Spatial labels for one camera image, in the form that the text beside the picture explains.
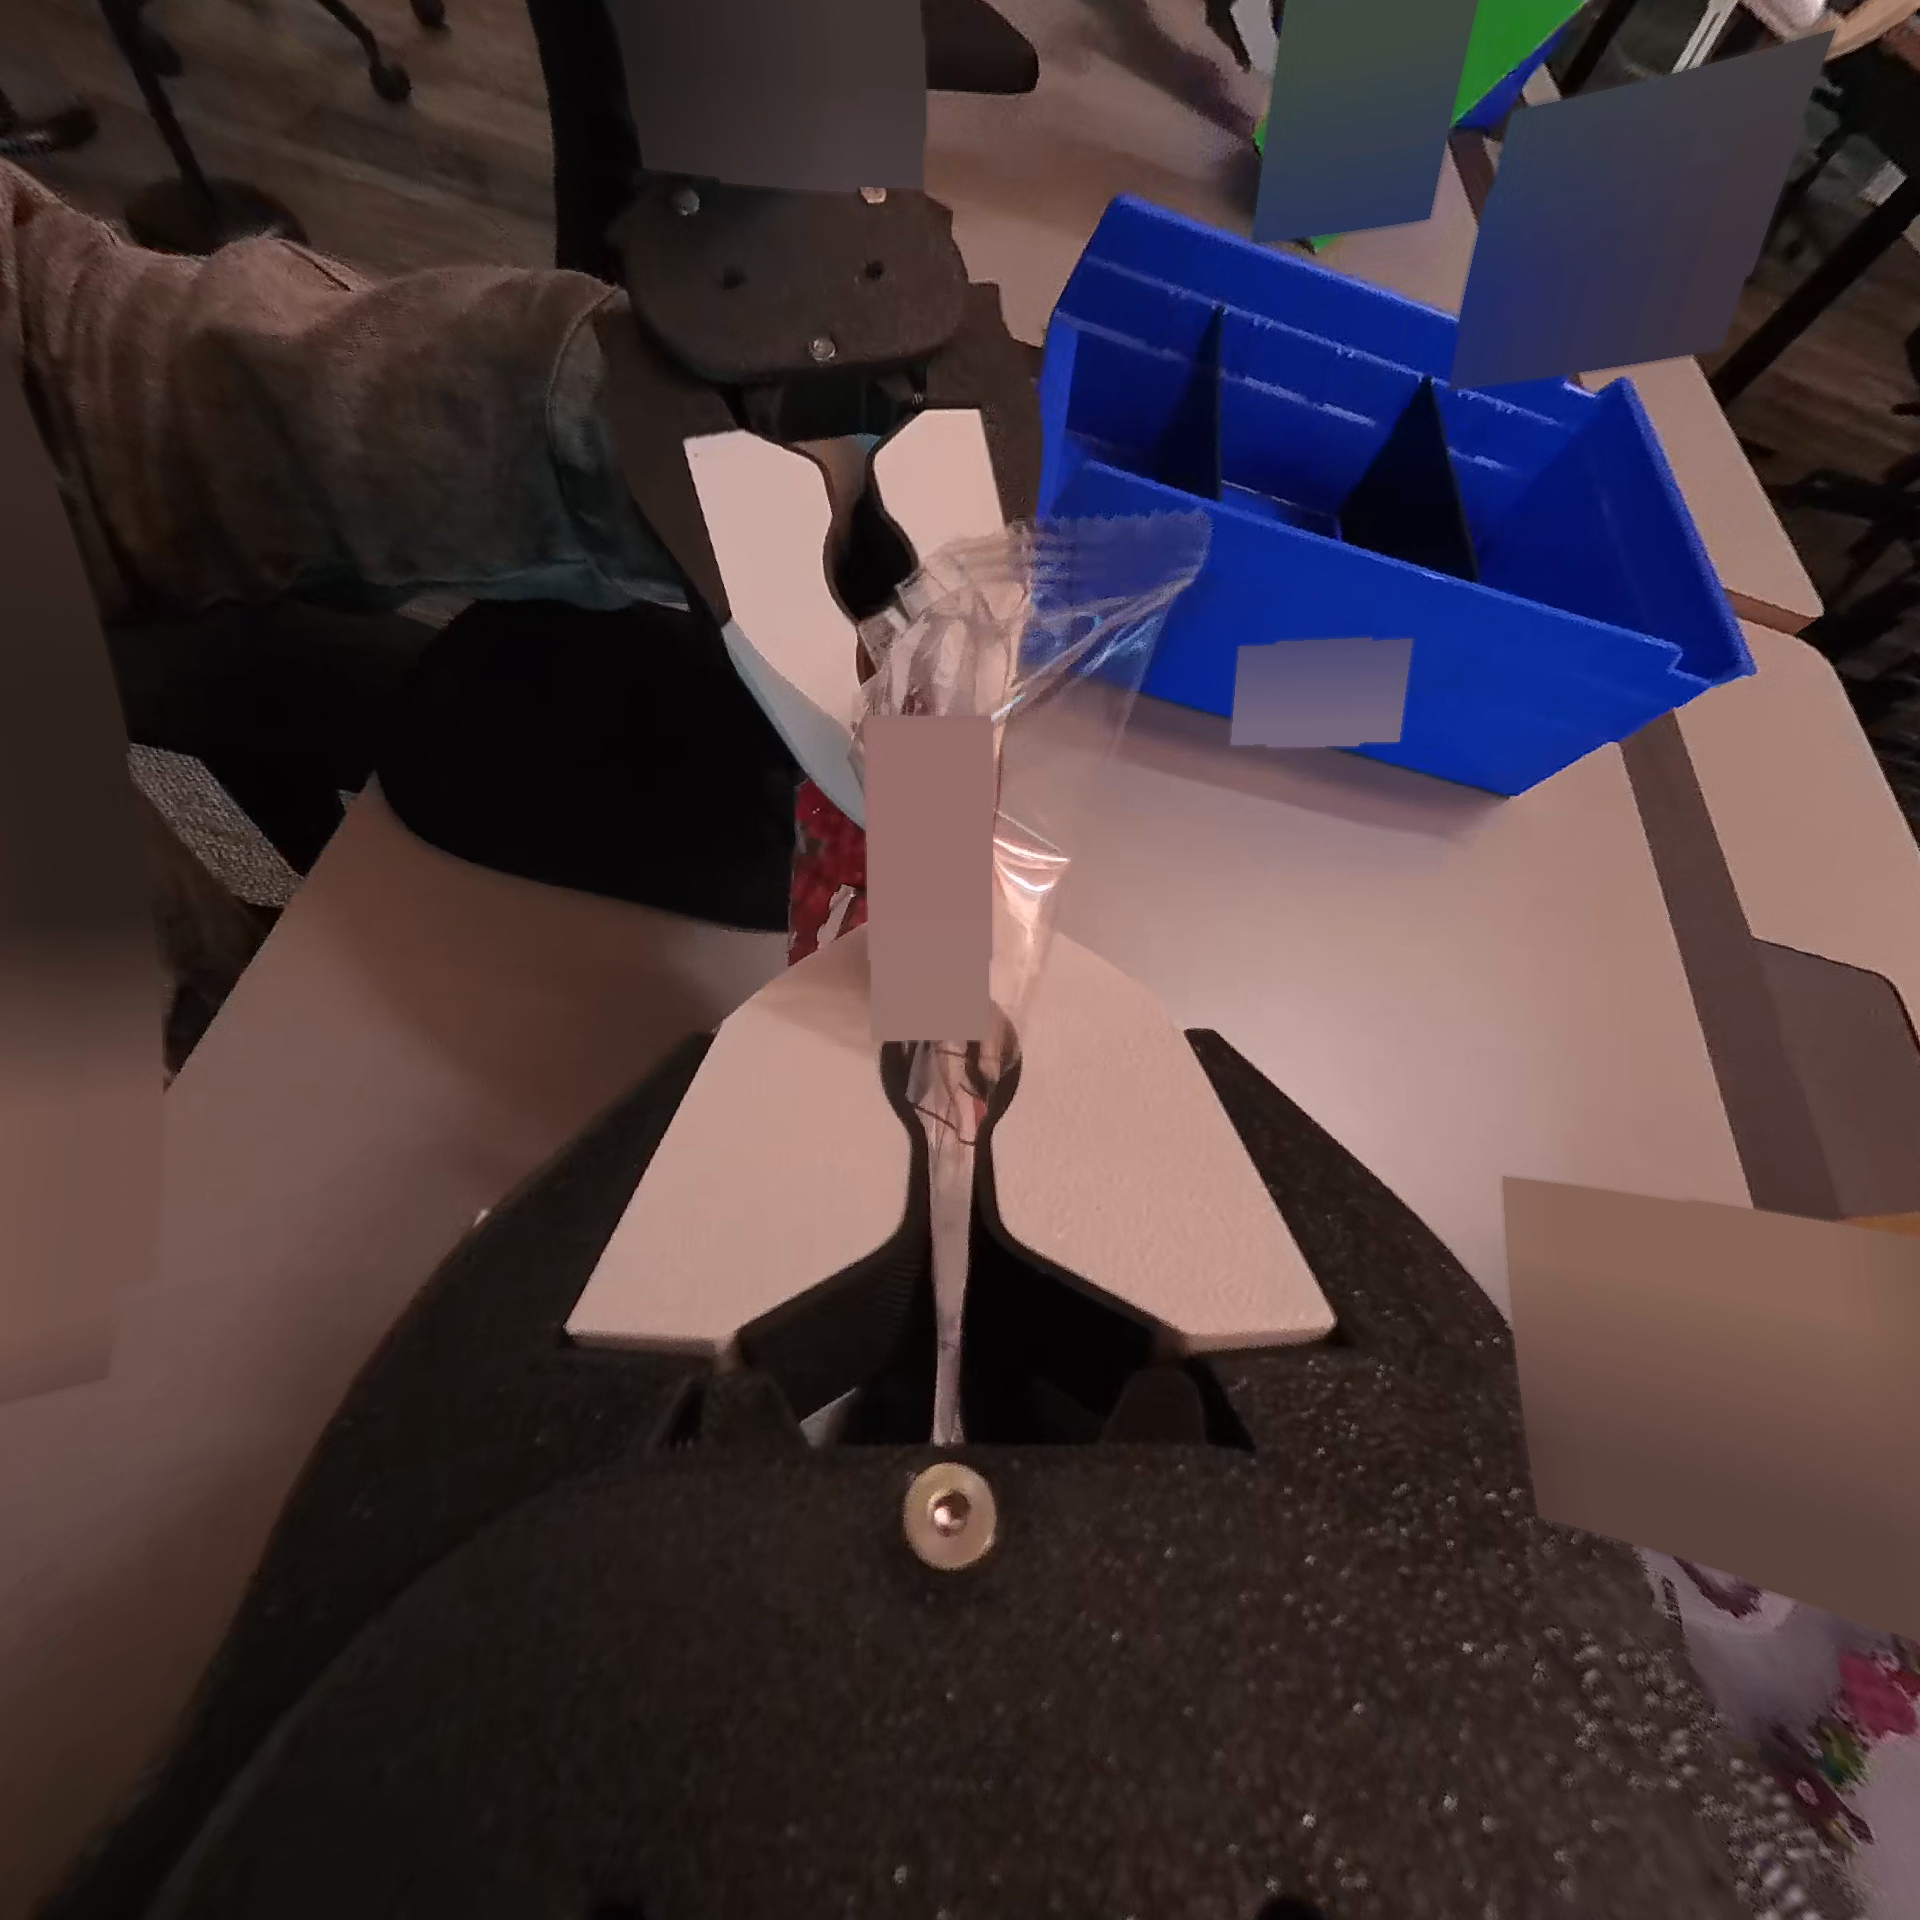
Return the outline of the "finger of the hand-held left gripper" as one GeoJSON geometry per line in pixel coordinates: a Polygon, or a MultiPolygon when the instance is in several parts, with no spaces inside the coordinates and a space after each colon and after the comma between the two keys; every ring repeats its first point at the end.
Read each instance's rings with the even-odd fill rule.
{"type": "Polygon", "coordinates": [[[689,436],[684,462],[728,607],[731,669],[802,775],[862,827],[855,628],[828,578],[828,474],[805,451],[751,433],[689,436]]]}
{"type": "Polygon", "coordinates": [[[924,408],[873,448],[875,588],[893,594],[955,542],[1004,526],[984,417],[973,407],[924,408]]]}

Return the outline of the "green cardboard box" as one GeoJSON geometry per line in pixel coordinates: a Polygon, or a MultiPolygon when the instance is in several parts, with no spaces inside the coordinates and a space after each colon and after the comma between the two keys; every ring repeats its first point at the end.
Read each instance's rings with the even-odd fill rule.
{"type": "Polygon", "coordinates": [[[1584,7],[1475,3],[1451,104],[1451,130],[1494,130],[1584,7]]]}

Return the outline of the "black mesh wrist pad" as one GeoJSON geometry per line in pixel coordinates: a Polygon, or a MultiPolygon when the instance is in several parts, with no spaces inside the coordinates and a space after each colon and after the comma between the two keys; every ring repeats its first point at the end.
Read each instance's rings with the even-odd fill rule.
{"type": "Polygon", "coordinates": [[[373,773],[480,869],[788,933],[802,771],[706,614],[474,603],[405,672],[373,773]]]}

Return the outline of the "clear bag of red pieces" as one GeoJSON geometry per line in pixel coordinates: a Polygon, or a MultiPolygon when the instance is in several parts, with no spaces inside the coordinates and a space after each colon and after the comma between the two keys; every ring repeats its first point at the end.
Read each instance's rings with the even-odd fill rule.
{"type": "Polygon", "coordinates": [[[931,889],[929,931],[962,937],[959,984],[984,989],[978,1033],[888,1035],[925,1134],[928,1223],[962,1248],[931,1254],[931,1346],[855,1392],[845,1444],[1069,1444],[1098,1439],[1135,1375],[1176,1352],[1164,1325],[1095,1285],[1090,1257],[1043,1254],[1004,1223],[996,1129],[1041,1088],[1037,993],[1051,970],[1062,834],[1087,785],[1066,764],[1079,741],[1103,767],[1123,734],[1167,611],[1208,553],[1196,513],[1016,524],[957,541],[864,621],[852,767],[870,794],[881,753],[920,767],[938,748],[959,771],[924,775],[934,823],[986,821],[972,789],[993,778],[992,842],[908,854],[931,889]]]}

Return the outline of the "blue plastic bin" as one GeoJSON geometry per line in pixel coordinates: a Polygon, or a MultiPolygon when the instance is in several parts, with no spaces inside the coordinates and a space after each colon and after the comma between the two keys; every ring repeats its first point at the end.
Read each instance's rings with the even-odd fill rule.
{"type": "Polygon", "coordinates": [[[1641,401],[1456,391],[1458,320],[1118,196],[1051,310],[1041,519],[1202,514],[1141,693],[1227,718],[1247,646],[1410,643],[1361,757],[1513,798],[1753,661],[1641,401]]]}

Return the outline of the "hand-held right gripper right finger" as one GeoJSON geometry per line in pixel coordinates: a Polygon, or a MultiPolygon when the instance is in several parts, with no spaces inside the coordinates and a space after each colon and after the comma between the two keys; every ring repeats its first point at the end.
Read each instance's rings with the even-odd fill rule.
{"type": "Polygon", "coordinates": [[[1216,1357],[1334,1310],[1188,1035],[1056,934],[972,1159],[972,1444],[1250,1448],[1216,1357]]]}

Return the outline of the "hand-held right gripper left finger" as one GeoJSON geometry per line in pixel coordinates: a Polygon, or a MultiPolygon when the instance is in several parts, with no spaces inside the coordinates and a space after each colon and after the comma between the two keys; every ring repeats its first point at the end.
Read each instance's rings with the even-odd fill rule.
{"type": "Polygon", "coordinates": [[[564,1332],[764,1375],[803,1420],[892,1381],[924,1428],[928,1141],[871,1035],[864,933],[718,1026],[564,1332]]]}

